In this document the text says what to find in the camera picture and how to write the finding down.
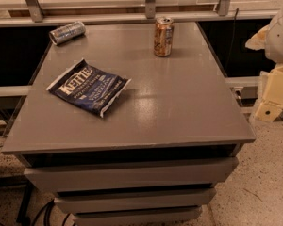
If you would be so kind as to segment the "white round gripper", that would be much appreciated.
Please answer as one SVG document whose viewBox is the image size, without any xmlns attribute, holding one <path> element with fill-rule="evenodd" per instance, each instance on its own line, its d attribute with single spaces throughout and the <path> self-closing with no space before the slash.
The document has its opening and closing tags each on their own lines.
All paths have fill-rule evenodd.
<svg viewBox="0 0 283 226">
<path fill-rule="evenodd" d="M 251 50 L 265 48 L 265 56 L 275 63 L 283 63 L 283 7 L 246 43 Z M 277 64 L 267 75 L 267 83 L 255 113 L 260 121 L 274 121 L 283 112 L 283 64 Z"/>
</svg>

